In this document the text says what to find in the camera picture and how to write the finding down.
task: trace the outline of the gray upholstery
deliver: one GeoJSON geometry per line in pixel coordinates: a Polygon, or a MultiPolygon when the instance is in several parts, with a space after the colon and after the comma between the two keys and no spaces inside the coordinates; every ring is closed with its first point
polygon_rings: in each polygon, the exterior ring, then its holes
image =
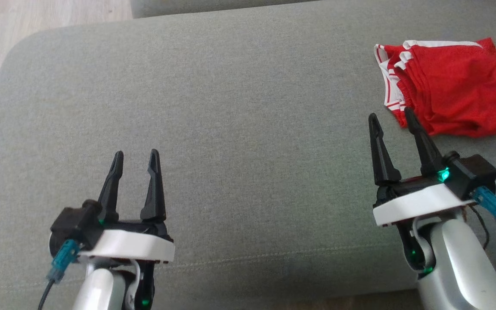
{"type": "MultiPolygon", "coordinates": [[[[372,218],[369,113],[402,174],[419,171],[411,135],[382,106],[372,47],[488,36],[496,42],[496,2],[343,0],[25,39],[0,71],[0,310],[36,307],[49,226],[63,207],[98,197],[119,149],[118,211],[129,219],[144,203],[150,149],[161,154],[177,256],[155,272],[158,309],[414,287],[396,229],[372,218]]],[[[435,141],[496,165],[496,137],[435,141]]],[[[70,308],[83,275],[71,267],[47,309],[70,308]]]]}
{"type": "Polygon", "coordinates": [[[133,18],[252,8],[308,0],[130,0],[133,18]]]}

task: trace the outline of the black cable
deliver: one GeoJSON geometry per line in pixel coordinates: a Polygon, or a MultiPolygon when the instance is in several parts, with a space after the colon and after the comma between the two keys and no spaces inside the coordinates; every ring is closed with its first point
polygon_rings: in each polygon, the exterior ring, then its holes
{"type": "Polygon", "coordinates": [[[51,287],[53,287],[53,284],[55,284],[55,280],[54,279],[49,280],[49,283],[47,283],[47,287],[45,287],[45,291],[43,292],[43,295],[41,295],[40,304],[37,307],[37,310],[43,309],[43,304],[45,304],[45,299],[47,299],[47,295],[49,294],[51,287]]]}
{"type": "Polygon", "coordinates": [[[478,220],[480,221],[480,224],[482,224],[482,227],[484,228],[484,232],[486,233],[486,242],[484,243],[484,250],[487,248],[487,245],[489,244],[489,241],[490,241],[490,234],[489,234],[489,231],[487,230],[487,227],[486,227],[486,222],[484,222],[484,218],[482,218],[481,214],[478,212],[478,210],[476,210],[476,208],[474,208],[474,206],[470,206],[470,209],[476,214],[476,216],[478,217],[478,220]]]}

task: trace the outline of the blue cable connector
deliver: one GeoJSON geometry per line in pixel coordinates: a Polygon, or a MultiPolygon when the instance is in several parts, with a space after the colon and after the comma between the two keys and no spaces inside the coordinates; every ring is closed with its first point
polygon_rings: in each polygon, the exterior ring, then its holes
{"type": "Polygon", "coordinates": [[[472,198],[476,200],[478,204],[487,209],[496,220],[496,196],[487,187],[480,186],[476,188],[472,198]]]}
{"type": "Polygon", "coordinates": [[[51,263],[51,270],[47,274],[47,280],[54,280],[56,284],[59,284],[62,278],[65,276],[65,270],[68,265],[73,262],[78,256],[79,245],[76,241],[68,239],[61,246],[61,249],[55,255],[53,262],[51,263]]]}

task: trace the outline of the green led light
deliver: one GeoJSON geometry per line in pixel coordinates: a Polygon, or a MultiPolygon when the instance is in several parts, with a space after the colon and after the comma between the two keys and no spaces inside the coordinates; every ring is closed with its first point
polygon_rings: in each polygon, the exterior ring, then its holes
{"type": "Polygon", "coordinates": [[[439,179],[439,182],[445,182],[447,178],[449,178],[449,168],[445,168],[445,170],[441,170],[437,172],[437,178],[439,179]]]}

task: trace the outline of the folded red cloth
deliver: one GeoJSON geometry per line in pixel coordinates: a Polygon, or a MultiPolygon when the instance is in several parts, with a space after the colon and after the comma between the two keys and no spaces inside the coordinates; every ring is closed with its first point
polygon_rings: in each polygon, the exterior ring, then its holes
{"type": "Polygon", "coordinates": [[[474,42],[405,41],[376,46],[384,104],[406,127],[409,106],[431,135],[496,135],[496,48],[474,42]]]}

